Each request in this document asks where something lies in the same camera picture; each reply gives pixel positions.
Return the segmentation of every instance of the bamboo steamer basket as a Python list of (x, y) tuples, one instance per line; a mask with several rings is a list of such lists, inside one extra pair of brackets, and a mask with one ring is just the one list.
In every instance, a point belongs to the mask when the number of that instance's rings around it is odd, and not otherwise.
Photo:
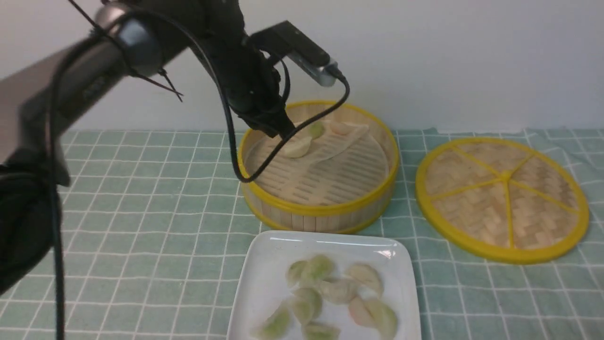
[[(308, 101), (286, 108), (293, 122), (303, 122), (334, 102)], [(352, 234), (369, 226), (386, 210), (399, 169), (397, 143), (378, 118), (352, 105), (343, 105), (323, 118), (325, 133), (313, 141), (307, 155), (328, 148), (329, 121), (363, 127), (364, 135), (331, 159), (312, 167), (300, 159), (277, 154), (253, 183), (242, 185), (243, 196), (258, 219), (273, 229)], [(301, 131), (294, 138), (302, 138)], [(278, 143), (249, 129), (238, 153), (242, 174), (249, 177)]]

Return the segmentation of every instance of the square plate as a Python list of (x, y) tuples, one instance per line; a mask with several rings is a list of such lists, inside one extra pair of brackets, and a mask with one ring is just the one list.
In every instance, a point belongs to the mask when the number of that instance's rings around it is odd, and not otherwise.
[[(289, 266), (319, 253), (336, 264), (335, 277), (342, 276), (343, 271), (356, 262), (373, 266), (384, 283), (382, 300), (399, 320), (395, 340), (421, 339), (413, 266), (402, 244), (388, 238), (293, 231), (263, 232), (252, 242), (243, 264), (226, 338), (251, 339), (250, 331), (262, 324), (281, 302), (293, 296), (285, 279)], [(293, 315), (291, 317), (290, 329), (283, 339), (300, 340), (303, 338), (300, 324)], [(352, 321), (348, 305), (336, 306), (324, 301), (317, 321), (338, 327), (340, 339), (380, 338), (376, 330)]]

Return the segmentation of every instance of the dumpling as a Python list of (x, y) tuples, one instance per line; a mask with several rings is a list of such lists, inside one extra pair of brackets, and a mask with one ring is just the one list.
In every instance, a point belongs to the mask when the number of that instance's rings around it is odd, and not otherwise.
[(321, 295), (313, 288), (299, 288), (294, 291), (294, 295), (300, 299), (308, 301), (312, 305), (312, 318), (318, 318), (323, 309), (323, 299)]
[(369, 310), (367, 310), (365, 301), (360, 297), (356, 296), (350, 301), (348, 311), (355, 324), (368, 328), (376, 328), (376, 323), (373, 320), (371, 313), (369, 313)]
[(260, 327), (252, 331), (251, 336), (258, 340), (281, 339), (287, 333), (290, 321), (288, 307), (282, 303)]
[(384, 286), (378, 272), (373, 267), (368, 264), (357, 263), (350, 266), (345, 274), (357, 283), (367, 286), (376, 292), (378, 298), (382, 298)]
[(323, 298), (333, 304), (347, 304), (356, 296), (357, 289), (357, 283), (348, 279), (326, 280), (319, 284)]
[(311, 322), (302, 328), (302, 333), (304, 333), (305, 340), (337, 340), (340, 329), (318, 322)]
[(313, 139), (321, 137), (325, 132), (325, 127), (323, 126), (322, 122), (314, 122), (313, 124), (310, 124), (307, 129), (308, 135), (311, 136)]
[(315, 314), (314, 305), (312, 305), (310, 301), (301, 299), (297, 296), (289, 300), (289, 307), (301, 325), (308, 324)]
[(333, 133), (340, 136), (345, 136), (354, 130), (352, 126), (346, 123), (337, 122), (336, 120), (332, 120), (329, 123), (329, 128), (332, 130)]
[(394, 311), (376, 298), (366, 300), (365, 306), (373, 317), (382, 340), (393, 340), (398, 328)]
[(300, 275), (300, 286), (315, 287), (333, 272), (334, 267), (332, 260), (325, 255), (311, 258)]
[(287, 142), (287, 144), (285, 144), (283, 147), (283, 155), (285, 155), (287, 158), (300, 158), (306, 155), (310, 149), (311, 142), (311, 136), (304, 137), (296, 141)]
[(291, 266), (289, 266), (289, 270), (286, 274), (286, 279), (288, 282), (288, 288), (291, 288), (298, 283), (300, 280), (300, 275), (302, 275), (302, 270), (306, 266), (307, 261), (297, 261), (294, 262)]

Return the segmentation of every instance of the bamboo steamer lid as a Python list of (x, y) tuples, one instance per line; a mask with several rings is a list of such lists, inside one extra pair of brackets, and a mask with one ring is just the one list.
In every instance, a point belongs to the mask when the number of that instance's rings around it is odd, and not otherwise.
[(491, 260), (552, 260), (588, 227), (588, 205), (572, 176), (508, 140), (461, 139), (433, 150), (417, 171), (416, 194), (444, 237)]

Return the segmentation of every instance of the yellow rim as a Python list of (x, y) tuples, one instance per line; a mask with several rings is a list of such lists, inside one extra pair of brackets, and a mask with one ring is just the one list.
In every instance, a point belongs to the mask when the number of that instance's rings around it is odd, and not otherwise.
[[(245, 203), (247, 203), (249, 210), (251, 210), (252, 213), (260, 221), (262, 221), (262, 223), (266, 224), (267, 226), (269, 226), (273, 229), (293, 231), (293, 229), (286, 228), (286, 227), (278, 224), (277, 222), (275, 222), (272, 219), (268, 218), (267, 216), (263, 215), (260, 211), (258, 211), (256, 208), (254, 208), (253, 205), (251, 205), (249, 203), (247, 195), (243, 194), (243, 199), (245, 199)], [(333, 234), (356, 234), (359, 231), (365, 229), (366, 227), (369, 227), (373, 222), (375, 222), (384, 213), (384, 211), (386, 211), (387, 208), (388, 208), (388, 205), (386, 204), (380, 211), (377, 212), (377, 214), (375, 214), (369, 220), (367, 220), (367, 222), (359, 224), (358, 226), (354, 226), (352, 228), (338, 230), (338, 231), (334, 232)]]
[[(541, 160), (546, 162), (552, 168), (554, 168), (571, 186), (571, 189), (577, 197), (577, 205), (579, 210), (576, 211), (579, 220), (577, 226), (564, 238), (562, 241), (554, 244), (548, 248), (535, 249), (535, 250), (524, 250), (524, 249), (512, 249), (496, 247), (491, 244), (471, 238), (464, 232), (460, 231), (456, 227), (453, 227), (449, 221), (445, 220), (436, 208), (432, 205), (430, 196), (426, 190), (426, 171), (428, 166), (432, 163), (436, 157), (441, 153), (456, 146), (466, 143), (498, 143), (503, 145), (512, 146), (526, 151), (533, 157), (539, 157)], [(551, 158), (543, 155), (542, 153), (535, 151), (528, 146), (520, 143), (516, 143), (510, 140), (494, 139), (494, 138), (466, 138), (453, 140), (449, 143), (439, 146), (435, 150), (431, 151), (421, 162), (417, 169), (416, 175), (416, 197), (417, 202), (426, 217), (426, 219), (449, 241), (457, 244), (461, 248), (468, 252), (474, 253), (478, 256), (488, 258), (490, 260), (513, 263), (513, 264), (533, 264), (553, 260), (569, 250), (571, 250), (585, 235), (587, 227), (589, 225), (589, 206), (587, 199), (583, 194), (580, 186), (574, 181), (574, 178), (556, 163)]]
[[(335, 102), (331, 102), (328, 100), (309, 100), (306, 102), (298, 102), (298, 103), (290, 104), (287, 106), (287, 108), (289, 109), (289, 108), (294, 108), (296, 106), (314, 105), (314, 104), (333, 105), (334, 103)], [(367, 112), (361, 108), (358, 108), (356, 106), (344, 104), (343, 107), (355, 110), (355, 111), (363, 114), (364, 116), (368, 117), (369, 119), (373, 120), (378, 125), (380, 125), (380, 127), (388, 133), (388, 138), (390, 139), (390, 142), (393, 144), (395, 149), (397, 149), (396, 140), (394, 139), (392, 132), (390, 132), (390, 129), (388, 129), (386, 124), (382, 123), (382, 121), (380, 121), (374, 115), (372, 115), (369, 112)], [(245, 143), (246, 143), (249, 135), (252, 133), (252, 131), (253, 131), (252, 129), (247, 130), (247, 132), (245, 133), (245, 135), (243, 135), (243, 138), (241, 139), (240, 145), (245, 145)], [(239, 162), (239, 168), (241, 169), (241, 173), (245, 177), (249, 177), (249, 173), (248, 173), (247, 169), (245, 168), (245, 165), (243, 164), (242, 150), (243, 150), (243, 148), (240, 146), (239, 151), (237, 153), (237, 161)], [(253, 183), (253, 182), (249, 183), (248, 186), (249, 186), (251, 192), (253, 192), (254, 195), (258, 196), (258, 198), (261, 199), (262, 201), (266, 202), (267, 204), (270, 204), (271, 206), (273, 206), (275, 208), (279, 208), (283, 211), (291, 212), (293, 214), (314, 216), (314, 217), (347, 214), (349, 212), (357, 211), (359, 208), (362, 208), (363, 206), (367, 205), (368, 203), (370, 203), (376, 199), (379, 199), (382, 196), (382, 194), (386, 190), (388, 190), (388, 188), (392, 187), (392, 185), (394, 184), (394, 181), (396, 179), (396, 171), (399, 168), (399, 153), (396, 152), (394, 157), (395, 157), (394, 166), (391, 167), (391, 169), (388, 173), (388, 177), (380, 186), (378, 186), (376, 189), (374, 189), (373, 191), (369, 192), (367, 195), (365, 195), (359, 199), (356, 199), (354, 201), (350, 201), (347, 203), (343, 203), (343, 204), (336, 204), (336, 205), (332, 205), (332, 206), (305, 206), (302, 204), (291, 203), (286, 200), (282, 200), (278, 197), (275, 197), (275, 196), (269, 194), (268, 192), (264, 191), (256, 183)]]

